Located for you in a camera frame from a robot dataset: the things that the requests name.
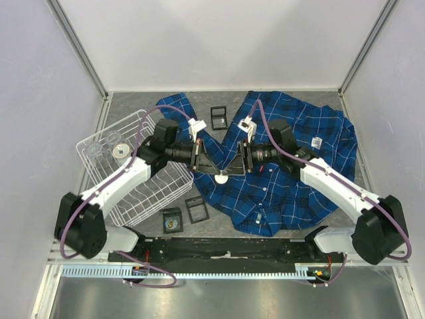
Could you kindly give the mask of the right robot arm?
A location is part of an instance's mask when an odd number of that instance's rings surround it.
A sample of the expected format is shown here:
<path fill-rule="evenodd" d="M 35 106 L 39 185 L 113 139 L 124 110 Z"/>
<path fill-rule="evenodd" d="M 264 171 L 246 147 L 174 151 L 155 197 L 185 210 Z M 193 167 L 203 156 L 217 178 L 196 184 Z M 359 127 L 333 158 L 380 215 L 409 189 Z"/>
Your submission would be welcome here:
<path fill-rule="evenodd" d="M 241 120 L 239 127 L 248 138 L 239 143 L 233 160 L 215 176 L 217 183 L 250 173 L 256 164 L 276 163 L 288 175 L 326 196 L 354 222 L 354 227 L 316 231 L 304 245 L 309 260 L 320 261 L 328 253 L 354 252 L 366 263 L 378 265 L 406 242 L 408 231 L 401 202 L 392 195 L 380 197 L 363 189 L 311 150 L 298 146 L 285 120 L 266 124 L 271 136 L 264 144 L 254 143 L 256 125 L 251 118 Z"/>

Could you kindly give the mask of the blue plaid shirt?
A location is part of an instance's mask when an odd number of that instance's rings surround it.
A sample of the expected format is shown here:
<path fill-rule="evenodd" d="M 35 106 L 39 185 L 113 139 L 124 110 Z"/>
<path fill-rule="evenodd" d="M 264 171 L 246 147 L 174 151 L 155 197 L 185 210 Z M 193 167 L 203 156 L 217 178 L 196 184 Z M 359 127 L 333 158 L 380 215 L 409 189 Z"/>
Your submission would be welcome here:
<path fill-rule="evenodd" d="M 268 141 L 260 110 L 254 108 L 261 100 L 266 119 L 284 119 L 292 128 L 297 144 L 313 150 L 333 169 L 354 180 L 357 138 L 352 123 L 339 110 L 317 107 L 283 92 L 250 91 L 228 127 L 222 141 L 202 130 L 209 157 L 219 169 L 226 167 L 236 154 L 238 142 L 246 133 L 238 123 L 249 111 L 257 125 L 255 142 Z M 320 192 L 283 172 L 279 165 L 255 165 L 252 173 L 232 176 L 222 185 L 214 177 L 194 174 L 194 184 L 204 200 L 229 216 L 234 228 L 243 233 L 274 236 L 280 230 L 301 230 L 320 224 L 337 209 Z"/>

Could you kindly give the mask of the orange round brooch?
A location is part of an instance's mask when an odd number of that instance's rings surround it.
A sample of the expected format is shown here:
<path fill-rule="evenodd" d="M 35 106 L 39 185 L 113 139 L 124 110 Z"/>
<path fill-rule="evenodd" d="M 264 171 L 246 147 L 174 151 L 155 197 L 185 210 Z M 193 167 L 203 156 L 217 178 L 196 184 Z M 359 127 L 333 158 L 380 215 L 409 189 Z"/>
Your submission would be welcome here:
<path fill-rule="evenodd" d="M 228 176 L 224 175 L 223 172 L 220 172 L 219 174 L 214 176 L 214 180 L 218 184 L 222 185 L 222 184 L 225 184 L 228 181 Z"/>

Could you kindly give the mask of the light blue round brooch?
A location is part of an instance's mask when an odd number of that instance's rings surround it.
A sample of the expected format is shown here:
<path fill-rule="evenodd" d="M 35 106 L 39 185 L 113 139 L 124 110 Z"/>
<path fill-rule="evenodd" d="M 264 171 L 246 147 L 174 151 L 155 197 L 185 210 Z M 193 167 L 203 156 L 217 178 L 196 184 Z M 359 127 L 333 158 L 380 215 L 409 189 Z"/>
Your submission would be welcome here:
<path fill-rule="evenodd" d="M 168 219 L 165 226 L 167 229 L 175 229 L 178 226 L 178 221 L 176 219 Z"/>

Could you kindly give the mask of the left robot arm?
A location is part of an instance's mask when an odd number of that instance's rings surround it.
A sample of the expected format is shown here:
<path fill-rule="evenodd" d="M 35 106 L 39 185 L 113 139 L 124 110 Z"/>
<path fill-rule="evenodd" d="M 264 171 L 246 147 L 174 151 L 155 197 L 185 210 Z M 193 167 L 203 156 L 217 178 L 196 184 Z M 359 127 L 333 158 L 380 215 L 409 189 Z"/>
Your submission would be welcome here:
<path fill-rule="evenodd" d="M 63 258 L 71 259 L 64 250 L 66 247 L 75 256 L 87 259 L 102 251 L 122 251 L 131 261 L 140 261 L 145 256 L 146 246 L 135 231 L 107 227 L 104 219 L 129 192 L 154 177 L 170 161 L 183 163 L 195 172 L 220 174 L 203 140 L 197 136 L 205 129 L 205 122 L 191 118 L 188 124 L 191 140 L 178 142 L 178 123 L 168 119 L 158 121 L 153 134 L 140 143 L 119 169 L 80 195 L 69 192 L 63 196 L 54 230 Z"/>

